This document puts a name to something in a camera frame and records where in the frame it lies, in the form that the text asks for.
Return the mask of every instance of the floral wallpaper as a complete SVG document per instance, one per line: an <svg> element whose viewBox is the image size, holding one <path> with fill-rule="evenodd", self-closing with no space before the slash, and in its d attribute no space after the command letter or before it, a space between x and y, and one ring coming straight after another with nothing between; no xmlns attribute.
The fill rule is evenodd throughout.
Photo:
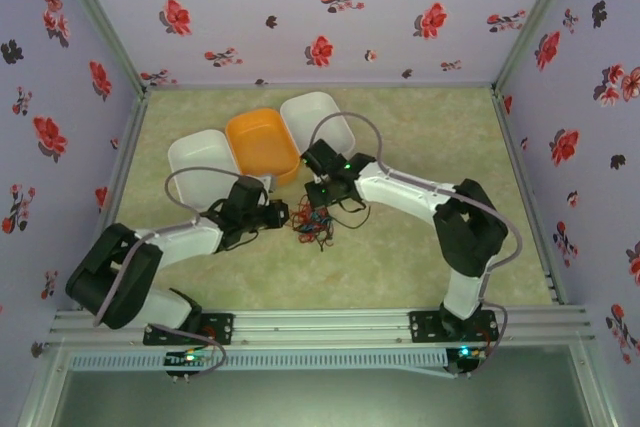
<svg viewBox="0 0 640 427"><path fill-rule="evenodd" d="M620 425L640 418L639 24L628 0L556 0L502 89L569 300L587 306L607 360Z"/></svg>
<svg viewBox="0 0 640 427"><path fill-rule="evenodd" d="M108 201L135 94L76 0L0 9L0 410L14 426L53 316L71 307L63 286Z"/></svg>
<svg viewBox="0 0 640 427"><path fill-rule="evenodd" d="M157 87L488 83L535 0L100 2L141 82Z"/></svg>

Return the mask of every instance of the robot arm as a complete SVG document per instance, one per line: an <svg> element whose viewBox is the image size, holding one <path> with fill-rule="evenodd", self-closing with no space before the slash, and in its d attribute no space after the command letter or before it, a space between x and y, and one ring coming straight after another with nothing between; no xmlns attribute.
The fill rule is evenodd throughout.
<svg viewBox="0 0 640 427"><path fill-rule="evenodd" d="M227 199L214 203L193 222L155 232L133 231L122 224L109 226L73 272L65 290L112 329L158 323L194 332L202 309L176 290L152 288L158 270L189 257L232 250L246 243L240 242L243 234L280 228L287 220L287 205L269 201L261 181L240 177Z"/></svg>
<svg viewBox="0 0 640 427"><path fill-rule="evenodd" d="M375 158L356 154L348 162L318 140L303 154L316 176L305 185L314 208L345 199L378 202L414 215L434 226L443 257L451 267L449 287L440 308L445 330L464 330L464 322L480 312L480 293L487 267L502 248L508 229L485 211L440 191L456 192L493 208L482 187L466 179L460 185L431 183L400 172L383 172Z"/></svg>
<svg viewBox="0 0 640 427"><path fill-rule="evenodd" d="M460 185L430 184L436 188L427 190L418 187L424 182L421 179L383 172L371 156L359 153L347 162L323 140L315 142L302 159L318 180L305 185L312 207L328 207L346 199L379 202L434 226L442 254L451 266L440 321L452 336L468 330L481 312L479 295L487 267L500 251L507 228L481 209L438 189L493 208L480 185L467 179ZM151 288L156 272L189 257L233 249L242 245L244 233L282 227L289 219L286 204L277 200L261 204L263 195L267 199L260 181L241 177L229 197L213 204L197 222L155 232L111 225L72 274L67 295L94 315L107 304L102 321L112 329L161 323L194 332L201 308L175 290ZM117 294L109 299L114 284Z"/></svg>

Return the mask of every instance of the black bracket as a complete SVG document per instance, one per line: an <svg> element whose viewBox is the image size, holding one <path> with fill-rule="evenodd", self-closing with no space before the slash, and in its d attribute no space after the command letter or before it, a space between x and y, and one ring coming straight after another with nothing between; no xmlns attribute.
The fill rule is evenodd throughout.
<svg viewBox="0 0 640 427"><path fill-rule="evenodd" d="M233 314L225 313L203 313L200 317L200 323L195 332L204 337L211 337L221 345L231 344L233 335ZM184 337L181 335L173 335L164 330L156 329L149 325L145 329L142 339L144 345L172 345L172 346L198 346L202 345L201 340Z"/></svg>
<svg viewBox="0 0 640 427"><path fill-rule="evenodd" d="M435 342L495 342L499 331L492 310L479 310L461 323L457 332L445 330L440 310L409 312L409 330L413 343Z"/></svg>

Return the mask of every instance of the colorful wires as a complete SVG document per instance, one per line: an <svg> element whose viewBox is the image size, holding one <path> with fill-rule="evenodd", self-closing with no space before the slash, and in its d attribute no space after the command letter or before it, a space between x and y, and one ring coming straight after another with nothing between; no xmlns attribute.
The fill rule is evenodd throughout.
<svg viewBox="0 0 640 427"><path fill-rule="evenodd" d="M298 241L302 244L317 242L320 251L325 246L333 245L333 224L326 208L314 210L306 195L298 202L298 210L289 216L291 228L298 233Z"/></svg>

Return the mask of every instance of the floor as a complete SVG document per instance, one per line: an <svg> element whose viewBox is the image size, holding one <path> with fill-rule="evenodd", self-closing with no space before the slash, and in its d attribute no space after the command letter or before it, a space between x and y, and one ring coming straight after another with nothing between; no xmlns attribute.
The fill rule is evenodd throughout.
<svg viewBox="0 0 640 427"><path fill-rule="evenodd" d="M488 89L322 90L342 111L364 114L378 126L385 163L436 182L474 179L518 226L524 251L493 274L487 299L506 305L551 303ZM117 221L131 228L154 228L187 220L189 214L163 193L171 143L204 129L223 130L239 113L278 109L306 92L264 88L153 93ZM374 154L375 136L369 127L356 120L349 124L357 150ZM297 180L277 189L272 198L297 205L302 184L310 178L301 168ZM344 215L349 217L343 221L358 223L360 214ZM503 253L514 245L509 236ZM336 226L334 245L322 253L317 245L299 243L290 229L266 231L233 252L174 264L159 272L156 286L176 288L209 309L411 308L437 306L448 280L449 266L435 231L376 204L362 228Z"/></svg>

